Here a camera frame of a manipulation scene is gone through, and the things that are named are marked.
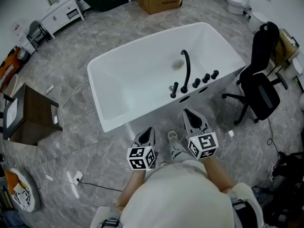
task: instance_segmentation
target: black knob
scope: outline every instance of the black knob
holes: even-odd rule
[[[179,83],[175,82],[174,86],[173,86],[172,93],[170,94],[171,98],[175,98],[176,97],[176,91],[177,91],[177,87],[178,86],[179,86]]]
[[[193,88],[197,88],[197,87],[199,87],[199,85],[200,85],[200,79],[196,78],[194,83],[192,84],[192,86],[193,86]]]
[[[219,71],[214,70],[214,71],[213,71],[213,74],[211,75],[211,78],[212,78],[212,79],[216,79],[218,75],[219,75]]]
[[[207,83],[209,79],[210,79],[210,74],[206,74],[205,77],[202,79],[202,81],[204,83]]]

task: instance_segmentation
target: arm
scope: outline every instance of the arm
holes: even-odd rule
[[[124,207],[128,204],[132,195],[139,189],[144,183],[144,177],[146,175],[146,170],[143,171],[133,171],[130,180],[125,186],[123,192],[120,194],[117,200],[117,208],[122,211]]]
[[[214,156],[202,159],[200,161],[204,164],[210,181],[217,186],[219,191],[227,193],[235,186],[235,182],[219,165]]]

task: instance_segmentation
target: white cable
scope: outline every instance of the white cable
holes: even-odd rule
[[[63,119],[63,116],[62,116],[62,109],[63,109],[63,107],[66,105],[66,103],[69,101],[69,99],[73,96],[73,94],[75,93],[75,91],[76,91],[77,89],[79,89],[81,86],[83,86],[84,84],[86,84],[87,82],[89,82],[89,80],[85,81],[83,84],[81,84],[80,86],[78,86],[78,87],[72,92],[72,94],[69,96],[69,98],[68,98],[63,104],[61,103],[60,100],[56,99],[56,98],[50,93],[50,91],[47,92],[47,94],[49,94],[53,99],[57,100],[57,101],[61,104],[60,115],[61,115],[61,119],[62,119],[62,132],[61,132],[59,138],[56,140],[56,142],[54,142],[53,145],[49,148],[49,150],[48,150],[48,152],[47,152],[47,154],[46,154],[46,162],[48,162],[48,154],[50,153],[50,151],[52,150],[52,148],[56,145],[56,143],[58,143],[58,141],[61,139],[62,134],[63,134],[63,131],[64,131],[65,122],[64,122],[64,119]],[[34,164],[36,163],[36,154],[37,154],[37,152],[35,153],[35,159],[34,159],[34,163],[33,163],[32,167],[33,167]],[[62,181],[62,180],[60,181],[60,180],[57,180],[57,179],[55,178],[55,174],[56,174],[55,170],[53,170],[53,174],[51,174],[50,171],[49,171],[49,169],[48,169],[48,163],[47,163],[47,172],[49,173],[49,175],[50,175],[52,178],[54,178],[54,180],[55,180],[56,182],[67,182],[67,183],[72,184],[71,182],[68,182],[68,181]]]

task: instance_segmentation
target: white freestanding bathtub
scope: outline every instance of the white freestanding bathtub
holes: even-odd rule
[[[187,50],[191,62],[188,92],[181,87],[186,77]],[[183,66],[176,67],[177,62]],[[183,104],[185,97],[201,97],[222,90],[244,68],[245,62],[233,47],[209,24],[195,23],[152,34],[109,52],[87,66],[98,116],[105,132],[166,106]],[[198,88],[192,83],[206,73],[218,77]],[[179,83],[176,98],[169,87]]]

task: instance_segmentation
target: white shirt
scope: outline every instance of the white shirt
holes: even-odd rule
[[[209,181],[200,162],[186,162],[159,168],[146,180],[121,214],[123,228],[234,228],[229,196]],[[232,190],[253,200],[262,217],[249,186],[239,183]]]

